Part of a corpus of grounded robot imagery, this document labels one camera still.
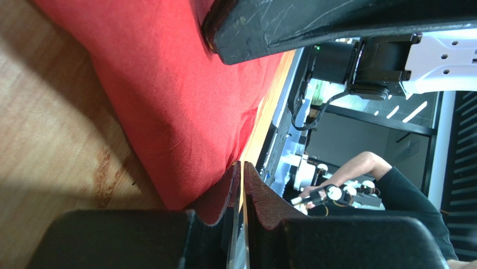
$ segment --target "black t-shirt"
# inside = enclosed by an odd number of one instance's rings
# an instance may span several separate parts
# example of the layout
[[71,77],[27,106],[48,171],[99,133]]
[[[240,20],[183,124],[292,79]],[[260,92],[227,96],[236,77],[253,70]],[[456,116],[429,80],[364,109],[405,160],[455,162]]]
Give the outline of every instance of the black t-shirt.
[[[446,260],[458,260],[454,247],[449,239],[449,230],[442,220],[441,213],[431,204],[422,192],[416,188],[396,167],[375,182],[381,191],[380,198],[386,211],[356,209],[354,207],[338,207],[327,204],[329,215],[333,216],[406,216],[422,222],[434,236]],[[322,216],[324,208],[315,207],[309,215]]]

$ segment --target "gray wall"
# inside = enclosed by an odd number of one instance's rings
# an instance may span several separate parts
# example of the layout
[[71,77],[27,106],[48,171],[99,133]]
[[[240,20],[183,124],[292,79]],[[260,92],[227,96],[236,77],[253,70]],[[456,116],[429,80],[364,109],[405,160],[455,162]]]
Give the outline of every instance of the gray wall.
[[325,113],[313,132],[309,155],[342,166],[363,151],[384,156],[389,129],[355,119]]
[[384,159],[396,166],[416,187],[422,186],[424,177],[425,157],[429,139],[417,134],[410,134],[401,142],[396,143],[396,136],[405,133],[391,129],[387,140]]

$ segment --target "black cable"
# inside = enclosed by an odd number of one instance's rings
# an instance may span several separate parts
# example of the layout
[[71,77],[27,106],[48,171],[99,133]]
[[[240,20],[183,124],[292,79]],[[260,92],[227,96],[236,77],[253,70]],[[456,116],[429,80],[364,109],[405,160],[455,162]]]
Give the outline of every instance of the black cable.
[[328,100],[328,102],[326,102],[326,104],[323,105],[320,112],[318,113],[318,116],[316,116],[316,119],[312,123],[310,123],[308,125],[304,125],[303,127],[298,127],[295,124],[296,118],[298,116],[298,112],[300,112],[301,106],[303,104],[302,100],[300,100],[300,102],[296,105],[295,109],[293,110],[292,125],[298,131],[306,131],[306,130],[313,129],[318,124],[318,122],[321,120],[321,117],[323,117],[323,114],[325,114],[326,108],[331,104],[331,102],[333,102],[336,99],[340,99],[341,97],[345,97],[347,95],[349,95],[349,91],[343,91],[343,92],[340,92],[339,94],[336,94],[336,95],[332,96],[330,98],[330,100]]

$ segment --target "forearm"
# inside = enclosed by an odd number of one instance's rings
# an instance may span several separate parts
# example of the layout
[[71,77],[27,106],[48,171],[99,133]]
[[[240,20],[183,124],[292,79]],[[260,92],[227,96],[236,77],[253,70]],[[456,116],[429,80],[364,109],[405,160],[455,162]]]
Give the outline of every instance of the forearm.
[[348,180],[361,175],[371,173],[376,180],[380,180],[389,170],[391,165],[381,157],[371,152],[363,152],[345,163],[333,174],[333,176],[322,185],[343,185]]

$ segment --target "wood grain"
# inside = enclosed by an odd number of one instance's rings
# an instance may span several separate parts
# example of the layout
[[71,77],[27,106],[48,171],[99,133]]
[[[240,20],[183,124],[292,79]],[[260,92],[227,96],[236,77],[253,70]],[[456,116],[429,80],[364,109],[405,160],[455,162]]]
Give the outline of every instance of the wood grain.
[[[241,160],[256,163],[292,58]],[[23,268],[64,212],[164,208],[88,52],[26,0],[0,0],[0,206],[0,268]]]

